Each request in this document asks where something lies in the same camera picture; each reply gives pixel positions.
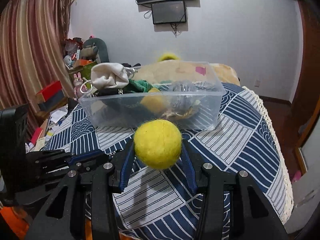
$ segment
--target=tablecloth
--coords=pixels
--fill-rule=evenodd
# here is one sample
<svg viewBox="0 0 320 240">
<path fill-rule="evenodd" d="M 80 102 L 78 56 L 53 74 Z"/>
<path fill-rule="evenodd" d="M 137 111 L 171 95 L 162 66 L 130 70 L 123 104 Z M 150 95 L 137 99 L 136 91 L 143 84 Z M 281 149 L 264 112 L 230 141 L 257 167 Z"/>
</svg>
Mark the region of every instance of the tablecloth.
<svg viewBox="0 0 320 240">
<path fill-rule="evenodd" d="M 285 223 L 292 211 L 292 188 L 287 168 L 261 99 L 247 88 L 223 83 L 218 125 L 208 130 L 183 130 L 204 161 L 223 171 L 246 170 Z M 208 109 L 197 121 L 207 122 Z M 78 105 L 63 121 L 44 149 L 64 149 L 76 155 L 101 149 L 111 154 L 123 149 L 134 130 L 121 127 L 94 128 Z M 222 239 L 228 238 L 230 201 L 224 192 Z M 202 195 L 188 188 L 181 161 L 159 171 L 135 160 L 128 187 L 114 194 L 120 233 L 137 239 L 193 239 L 202 206 Z M 86 216 L 91 217 L 90 196 Z"/>
</svg>

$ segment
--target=wall outlet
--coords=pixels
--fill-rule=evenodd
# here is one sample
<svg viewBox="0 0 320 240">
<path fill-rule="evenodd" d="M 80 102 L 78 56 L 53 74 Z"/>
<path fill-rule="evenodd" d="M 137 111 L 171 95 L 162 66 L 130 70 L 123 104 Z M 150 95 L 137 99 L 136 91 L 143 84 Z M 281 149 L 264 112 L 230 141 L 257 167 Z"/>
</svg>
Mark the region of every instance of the wall outlet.
<svg viewBox="0 0 320 240">
<path fill-rule="evenodd" d="M 260 80 L 257 80 L 257 79 L 256 79 L 256 80 L 254 81 L 254 86 L 255 86 L 255 87 L 259 87 L 259 86 L 260 86 Z"/>
</svg>

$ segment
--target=transparent storage box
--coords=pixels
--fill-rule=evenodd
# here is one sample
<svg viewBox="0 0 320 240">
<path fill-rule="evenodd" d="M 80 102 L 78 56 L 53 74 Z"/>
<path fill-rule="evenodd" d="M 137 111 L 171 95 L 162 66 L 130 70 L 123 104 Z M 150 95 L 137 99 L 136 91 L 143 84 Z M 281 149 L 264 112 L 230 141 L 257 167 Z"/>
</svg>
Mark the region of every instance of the transparent storage box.
<svg viewBox="0 0 320 240">
<path fill-rule="evenodd" d="M 156 89 L 79 99 L 94 127 L 135 128 L 166 119 L 180 129 L 213 129 L 222 96 L 221 82 L 209 63 L 169 60 L 142 66 L 134 80 L 146 80 Z"/>
</svg>

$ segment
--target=pink object on floor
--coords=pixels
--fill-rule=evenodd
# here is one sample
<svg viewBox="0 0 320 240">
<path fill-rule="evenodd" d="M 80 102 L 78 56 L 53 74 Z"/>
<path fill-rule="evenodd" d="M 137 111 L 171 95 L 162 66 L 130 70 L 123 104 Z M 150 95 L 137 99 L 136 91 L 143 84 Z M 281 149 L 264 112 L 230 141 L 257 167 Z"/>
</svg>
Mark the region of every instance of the pink object on floor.
<svg viewBox="0 0 320 240">
<path fill-rule="evenodd" d="M 301 179 L 301 177 L 302 177 L 301 171 L 297 171 L 294 174 L 294 176 L 293 176 L 293 178 L 291 180 L 291 183 L 294 183 L 294 182 L 298 181 L 299 179 Z"/>
<path fill-rule="evenodd" d="M 196 67 L 196 72 L 205 76 L 205 73 L 206 73 L 205 67 Z"/>
</svg>

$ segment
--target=silver screw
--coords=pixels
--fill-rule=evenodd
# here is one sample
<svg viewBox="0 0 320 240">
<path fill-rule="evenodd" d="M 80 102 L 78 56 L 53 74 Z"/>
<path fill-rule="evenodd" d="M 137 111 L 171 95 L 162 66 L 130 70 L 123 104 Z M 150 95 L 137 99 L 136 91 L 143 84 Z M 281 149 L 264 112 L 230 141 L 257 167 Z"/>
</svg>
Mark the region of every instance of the silver screw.
<svg viewBox="0 0 320 240">
<path fill-rule="evenodd" d="M 239 174 L 240 174 L 241 177 L 247 177 L 248 176 L 248 173 L 246 171 L 240 171 Z"/>
<path fill-rule="evenodd" d="M 203 167 L 205 168 L 205 169 L 207 169 L 207 170 L 210 170 L 210 169 L 212 169 L 212 164 L 211 163 L 205 163 L 205 164 L 203 164 Z"/>
<path fill-rule="evenodd" d="M 69 176 L 69 177 L 74 177 L 76 174 L 77 174 L 76 171 L 69 171 L 69 172 L 68 172 L 68 176 Z"/>
<path fill-rule="evenodd" d="M 112 163 L 105 163 L 103 165 L 103 168 L 105 168 L 106 170 L 111 169 L 112 168 Z"/>
</svg>

